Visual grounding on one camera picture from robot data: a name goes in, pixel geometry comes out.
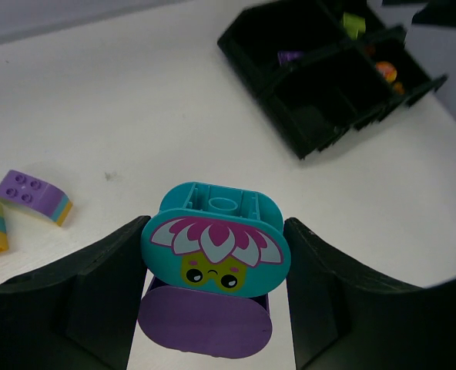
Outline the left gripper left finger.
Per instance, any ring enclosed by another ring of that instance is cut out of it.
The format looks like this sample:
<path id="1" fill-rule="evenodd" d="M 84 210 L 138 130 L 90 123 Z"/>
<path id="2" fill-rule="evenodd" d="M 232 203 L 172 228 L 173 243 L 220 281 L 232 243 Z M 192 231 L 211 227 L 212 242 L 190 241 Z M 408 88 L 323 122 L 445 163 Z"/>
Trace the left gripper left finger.
<path id="1" fill-rule="evenodd" d="M 0 369 L 125 369 L 146 279 L 140 216 L 0 284 Z"/>

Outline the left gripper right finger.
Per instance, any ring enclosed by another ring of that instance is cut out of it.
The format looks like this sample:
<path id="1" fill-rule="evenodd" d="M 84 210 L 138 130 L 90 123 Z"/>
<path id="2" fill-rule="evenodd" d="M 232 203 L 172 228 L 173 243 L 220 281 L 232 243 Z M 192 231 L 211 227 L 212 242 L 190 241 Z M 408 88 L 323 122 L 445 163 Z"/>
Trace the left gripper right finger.
<path id="1" fill-rule="evenodd" d="M 298 369 L 456 369 L 456 278 L 420 288 L 291 217 L 287 296 Z"/>

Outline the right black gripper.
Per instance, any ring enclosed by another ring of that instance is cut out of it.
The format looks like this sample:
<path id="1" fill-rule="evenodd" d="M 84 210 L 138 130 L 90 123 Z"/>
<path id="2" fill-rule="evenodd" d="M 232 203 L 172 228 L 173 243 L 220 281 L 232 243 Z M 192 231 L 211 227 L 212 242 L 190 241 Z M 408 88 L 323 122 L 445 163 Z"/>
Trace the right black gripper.
<path id="1" fill-rule="evenodd" d="M 420 5 L 413 15 L 412 25 L 429 25 L 456 29 L 456 0 L 383 0 L 383 6 Z"/>

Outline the orange lego brick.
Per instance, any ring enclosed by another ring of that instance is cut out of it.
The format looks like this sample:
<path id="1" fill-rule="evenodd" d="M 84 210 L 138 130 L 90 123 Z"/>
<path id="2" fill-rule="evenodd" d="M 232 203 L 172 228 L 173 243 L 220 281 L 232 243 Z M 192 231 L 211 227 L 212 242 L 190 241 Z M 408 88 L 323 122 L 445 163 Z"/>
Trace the orange lego brick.
<path id="1" fill-rule="evenodd" d="M 393 83 L 397 79 L 396 67 L 387 61 L 379 61 L 375 63 L 376 70 L 389 83 Z"/>

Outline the lime green lego brick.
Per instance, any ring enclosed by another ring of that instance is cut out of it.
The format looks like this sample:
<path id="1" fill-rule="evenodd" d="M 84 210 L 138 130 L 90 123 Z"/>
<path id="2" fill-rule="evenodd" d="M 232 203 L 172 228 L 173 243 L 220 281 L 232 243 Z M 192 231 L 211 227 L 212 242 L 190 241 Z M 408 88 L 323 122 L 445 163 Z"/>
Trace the lime green lego brick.
<path id="1" fill-rule="evenodd" d="M 345 12 L 341 23 L 351 39 L 358 39 L 367 30 L 366 20 L 358 15 Z"/>

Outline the purple oval lego block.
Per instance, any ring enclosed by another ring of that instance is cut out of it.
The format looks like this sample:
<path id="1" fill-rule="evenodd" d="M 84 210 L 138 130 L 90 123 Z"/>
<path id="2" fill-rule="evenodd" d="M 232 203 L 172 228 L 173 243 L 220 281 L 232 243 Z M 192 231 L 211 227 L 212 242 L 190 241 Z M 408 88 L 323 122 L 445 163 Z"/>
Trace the purple oval lego block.
<path id="1" fill-rule="evenodd" d="M 137 321 L 156 344 L 239 359 L 266 347 L 273 333 L 267 295 L 240 298 L 168 285 L 153 278 Z"/>

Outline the teal oval face lego block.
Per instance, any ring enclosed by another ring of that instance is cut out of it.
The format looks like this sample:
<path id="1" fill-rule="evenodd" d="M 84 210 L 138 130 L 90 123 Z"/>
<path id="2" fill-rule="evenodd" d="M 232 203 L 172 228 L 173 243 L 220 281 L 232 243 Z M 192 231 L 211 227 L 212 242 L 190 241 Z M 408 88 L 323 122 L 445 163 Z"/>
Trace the teal oval face lego block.
<path id="1" fill-rule="evenodd" d="M 283 215 L 271 198 L 207 183 L 172 188 L 140 243 L 146 266 L 164 283 L 242 298 L 277 288 L 291 265 Z"/>

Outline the purple lego brick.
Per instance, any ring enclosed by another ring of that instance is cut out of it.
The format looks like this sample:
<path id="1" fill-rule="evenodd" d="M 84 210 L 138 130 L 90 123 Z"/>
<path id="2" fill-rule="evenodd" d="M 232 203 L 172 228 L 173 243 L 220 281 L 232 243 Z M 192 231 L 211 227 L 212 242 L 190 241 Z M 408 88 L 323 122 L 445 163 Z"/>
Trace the purple lego brick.
<path id="1" fill-rule="evenodd" d="M 277 53 L 277 59 L 280 66 L 284 66 L 293 60 L 299 59 L 304 56 L 302 51 L 279 51 Z"/>

